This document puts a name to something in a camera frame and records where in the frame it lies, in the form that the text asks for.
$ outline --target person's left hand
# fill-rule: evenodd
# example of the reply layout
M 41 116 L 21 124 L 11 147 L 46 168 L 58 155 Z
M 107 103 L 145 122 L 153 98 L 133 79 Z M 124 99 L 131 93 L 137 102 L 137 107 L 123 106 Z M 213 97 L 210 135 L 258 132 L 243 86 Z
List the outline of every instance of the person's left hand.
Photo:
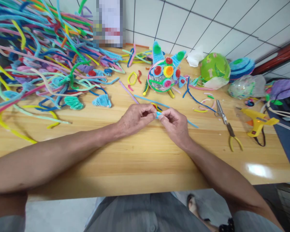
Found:
M 124 136 L 133 135 L 156 118 L 156 108 L 152 104 L 133 104 L 117 122 Z

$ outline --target pipe cleaner animal figure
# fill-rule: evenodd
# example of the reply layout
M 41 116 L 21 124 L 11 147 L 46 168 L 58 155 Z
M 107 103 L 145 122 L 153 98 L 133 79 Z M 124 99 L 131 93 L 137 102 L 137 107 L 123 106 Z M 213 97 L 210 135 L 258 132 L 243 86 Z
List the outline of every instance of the pipe cleaner animal figure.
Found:
M 180 51 L 172 57 L 165 58 L 161 47 L 155 41 L 152 47 L 152 63 L 150 67 L 143 96 L 146 95 L 149 86 L 157 92 L 168 92 L 171 98 L 174 98 L 171 88 L 178 83 L 180 77 L 180 70 L 178 65 L 182 61 L 186 51 Z

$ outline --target floor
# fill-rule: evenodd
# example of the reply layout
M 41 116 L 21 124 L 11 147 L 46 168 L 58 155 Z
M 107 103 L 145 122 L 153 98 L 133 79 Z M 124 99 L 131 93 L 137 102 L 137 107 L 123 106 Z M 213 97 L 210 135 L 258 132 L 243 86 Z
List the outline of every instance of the floor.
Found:
M 230 211 L 225 200 L 213 189 L 176 192 L 186 204 L 187 195 L 197 198 L 202 218 L 209 218 L 213 225 L 225 224 Z M 96 198 L 28 202 L 26 205 L 25 232 L 79 232 L 94 209 Z

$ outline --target green pom pom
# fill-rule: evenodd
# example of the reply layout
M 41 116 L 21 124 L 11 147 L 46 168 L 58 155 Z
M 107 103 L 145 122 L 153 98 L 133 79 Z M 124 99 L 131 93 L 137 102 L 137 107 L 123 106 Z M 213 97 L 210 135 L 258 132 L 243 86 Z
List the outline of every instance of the green pom pom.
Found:
M 155 45 L 154 48 L 153 48 L 153 50 L 154 50 L 154 53 L 155 53 L 155 54 L 160 54 L 160 52 L 161 52 L 161 47 L 160 47 L 159 45 Z
M 272 100 L 272 103 L 274 103 L 274 105 L 282 105 L 283 103 L 279 100 Z
M 183 51 L 181 51 L 181 52 L 177 53 L 176 58 L 177 58 L 179 61 L 181 61 L 181 60 L 184 58 L 184 56 L 185 56 L 185 53 L 184 53 Z

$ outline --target white tissue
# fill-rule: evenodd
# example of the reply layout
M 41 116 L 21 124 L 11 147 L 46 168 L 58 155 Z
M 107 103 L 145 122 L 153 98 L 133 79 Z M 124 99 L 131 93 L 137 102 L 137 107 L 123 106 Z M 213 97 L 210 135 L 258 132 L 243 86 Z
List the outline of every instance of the white tissue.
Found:
M 192 50 L 186 58 L 191 67 L 197 67 L 199 62 L 204 59 L 203 46 L 200 45 Z

